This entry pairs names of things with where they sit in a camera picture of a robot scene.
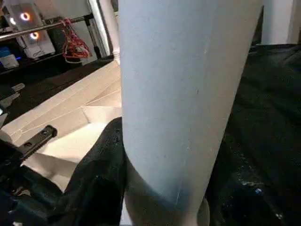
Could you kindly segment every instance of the glowing ring light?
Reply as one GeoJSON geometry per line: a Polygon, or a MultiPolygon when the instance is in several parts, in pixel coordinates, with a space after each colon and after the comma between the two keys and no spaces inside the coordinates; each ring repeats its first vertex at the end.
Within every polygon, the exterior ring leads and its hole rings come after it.
{"type": "Polygon", "coordinates": [[[20,18],[24,21],[29,21],[30,20],[30,14],[29,13],[21,13],[20,18]]]}
{"type": "Polygon", "coordinates": [[[29,36],[31,39],[37,40],[40,35],[39,33],[35,32],[35,33],[31,33],[29,36]]]}
{"type": "Polygon", "coordinates": [[[15,22],[15,20],[11,17],[10,19],[9,19],[9,21],[10,21],[10,23],[12,24],[12,25],[16,25],[17,23],[15,22]]]}

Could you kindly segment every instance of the white device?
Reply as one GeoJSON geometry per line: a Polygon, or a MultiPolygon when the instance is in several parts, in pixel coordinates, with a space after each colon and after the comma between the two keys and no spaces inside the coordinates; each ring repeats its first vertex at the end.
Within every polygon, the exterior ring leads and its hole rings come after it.
{"type": "MultiPolygon", "coordinates": [[[[24,31],[43,25],[33,0],[4,0],[2,11],[14,31],[24,31]]],[[[17,38],[29,58],[38,58],[55,53],[55,48],[46,31],[33,32],[17,38]]]]}

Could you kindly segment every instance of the white cylinder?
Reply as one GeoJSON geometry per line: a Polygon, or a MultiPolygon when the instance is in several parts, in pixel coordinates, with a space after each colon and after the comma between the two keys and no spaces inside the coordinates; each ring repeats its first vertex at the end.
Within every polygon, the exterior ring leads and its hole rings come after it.
{"type": "Polygon", "coordinates": [[[112,45],[114,59],[120,64],[119,29],[111,0],[99,0],[104,22],[112,45]]]}
{"type": "Polygon", "coordinates": [[[110,50],[110,42],[109,42],[109,37],[107,35],[106,27],[105,27],[105,22],[102,17],[102,12],[101,12],[101,5],[99,0],[88,0],[88,3],[90,5],[92,14],[94,16],[94,20],[98,29],[98,32],[101,37],[101,42],[103,45],[103,52],[102,56],[107,57],[111,55],[111,50],[110,50]]]}
{"type": "Polygon", "coordinates": [[[264,0],[263,45],[297,44],[301,27],[301,1],[264,0]]]}
{"type": "Polygon", "coordinates": [[[127,209],[196,225],[261,0],[121,0],[127,209]]]}

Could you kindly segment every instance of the chrome bar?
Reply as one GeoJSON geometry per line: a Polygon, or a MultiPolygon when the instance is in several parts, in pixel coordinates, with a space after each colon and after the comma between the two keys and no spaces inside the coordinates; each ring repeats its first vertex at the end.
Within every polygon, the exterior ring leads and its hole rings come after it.
{"type": "MultiPolygon", "coordinates": [[[[77,18],[71,19],[70,22],[71,22],[71,24],[78,23],[78,22],[84,21],[87,17],[89,19],[92,19],[93,15],[90,14],[90,15],[87,15],[87,16],[77,17],[77,18]]],[[[14,39],[14,38],[20,37],[22,35],[30,34],[30,33],[33,33],[33,32],[38,32],[38,31],[42,31],[42,30],[53,29],[53,28],[56,28],[56,27],[59,27],[59,26],[62,26],[62,25],[63,25],[62,22],[58,22],[58,23],[55,23],[55,24],[49,24],[49,25],[45,25],[45,26],[41,26],[41,27],[35,27],[35,28],[29,29],[29,30],[25,30],[25,31],[20,31],[20,32],[15,32],[15,33],[1,35],[0,36],[0,41],[14,39]]]]}

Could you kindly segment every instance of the red wire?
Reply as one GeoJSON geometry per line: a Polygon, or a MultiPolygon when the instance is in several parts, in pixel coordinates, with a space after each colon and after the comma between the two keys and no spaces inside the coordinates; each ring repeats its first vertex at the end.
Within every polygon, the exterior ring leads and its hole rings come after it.
{"type": "Polygon", "coordinates": [[[70,19],[64,19],[63,32],[66,41],[63,45],[63,56],[65,58],[89,58],[91,53],[86,43],[78,37],[73,28],[71,27],[70,19]]]}

